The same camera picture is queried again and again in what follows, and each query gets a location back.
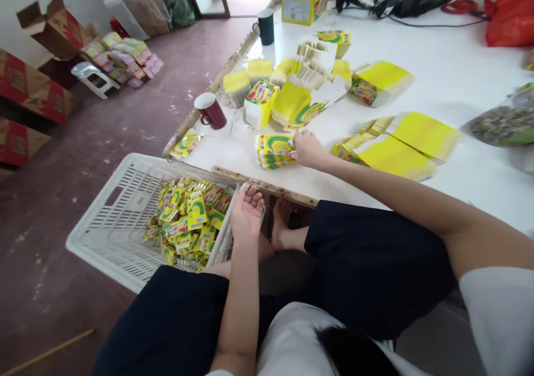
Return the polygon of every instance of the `red mug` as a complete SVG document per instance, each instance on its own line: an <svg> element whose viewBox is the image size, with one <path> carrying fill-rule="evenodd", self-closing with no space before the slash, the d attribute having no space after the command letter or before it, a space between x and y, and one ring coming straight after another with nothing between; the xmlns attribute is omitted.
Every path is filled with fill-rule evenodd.
<svg viewBox="0 0 534 376"><path fill-rule="evenodd" d="M226 126L226 117L221 106L215 98L215 94L204 92L195 99L195 108L200 111L200 122L218 130Z"/></svg>

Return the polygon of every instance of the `plastic crate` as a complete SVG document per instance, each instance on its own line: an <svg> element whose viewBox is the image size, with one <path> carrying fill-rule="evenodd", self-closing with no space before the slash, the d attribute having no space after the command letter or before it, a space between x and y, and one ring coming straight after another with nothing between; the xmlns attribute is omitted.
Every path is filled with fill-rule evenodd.
<svg viewBox="0 0 534 376"><path fill-rule="evenodd" d="M234 189L234 180L214 175L183 162L141 154L127 155L98 197L67 238L67 249L124 287L138 293L160 265L167 262L152 241L142 242L148 220L159 203L160 181L189 177L225 184ZM228 208L228 214L234 199ZM207 268L229 259L233 239L230 216L226 216L215 242ZM175 267L196 271L194 267Z"/></svg>

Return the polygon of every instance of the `floor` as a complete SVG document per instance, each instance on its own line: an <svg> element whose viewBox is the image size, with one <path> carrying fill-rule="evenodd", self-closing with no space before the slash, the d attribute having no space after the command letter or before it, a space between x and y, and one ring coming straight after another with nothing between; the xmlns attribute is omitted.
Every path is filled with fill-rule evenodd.
<svg viewBox="0 0 534 376"><path fill-rule="evenodd" d="M19 375L89 373L135 295L69 253L65 241L124 156L160 156L253 21L204 20L149 40L165 67L140 90L123 88L100 101L77 85L83 105L0 185L0 374L95 328Z"/></svg>

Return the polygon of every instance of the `white table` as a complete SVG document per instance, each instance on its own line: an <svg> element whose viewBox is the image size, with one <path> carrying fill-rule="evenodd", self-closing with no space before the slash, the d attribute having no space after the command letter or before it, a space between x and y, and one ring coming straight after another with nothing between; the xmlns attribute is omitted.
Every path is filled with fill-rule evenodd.
<svg viewBox="0 0 534 376"><path fill-rule="evenodd" d="M275 43L262 47L257 39L244 61L267 58L276 67L283 58L296 53L303 34L326 29L351 32L352 45L344 59L350 61L352 68L386 60L412 72L415 83L397 100L376 109L346 97L312 120L308 129L330 150L334 143L353 135L367 121L405 111L419 111L459 128L466 137L450 161L424 183L471 202L534 238L534 177L520 170L522 148L488 146L472 137L466 127L471 119L499 104L515 88L532 81L532 73L522 69L527 49L488 48L484 39L486 23L465 28L414 28L387 18L377 20L359 10L345 10L337 15L333 6L334 2L329 2L327 13L312 26L300 26L283 23L278 5ZM329 16L336 16L335 25L324 25ZM465 24L476 20L440 10L419 19L404 19L413 24ZM242 60L237 64L240 65L246 63ZM271 121L261 133L284 132ZM367 194L315 170L299 165L264 170L255 162L253 146L254 136L206 136L185 162L205 170L219 165L316 199L385 208Z"/></svg>

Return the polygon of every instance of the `door frame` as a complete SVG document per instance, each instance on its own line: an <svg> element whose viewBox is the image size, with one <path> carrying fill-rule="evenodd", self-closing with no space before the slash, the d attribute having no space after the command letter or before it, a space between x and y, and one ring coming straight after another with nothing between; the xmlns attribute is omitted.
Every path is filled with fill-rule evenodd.
<svg viewBox="0 0 534 376"><path fill-rule="evenodd" d="M197 19L214 19L214 18L230 18L230 9L228 8L228 2L226 0L222 0L222 5L224 6L224 13L201 13L199 9L199 5L196 3L196 0L189 0L191 2L191 6L193 7L193 11L195 12Z"/></svg>

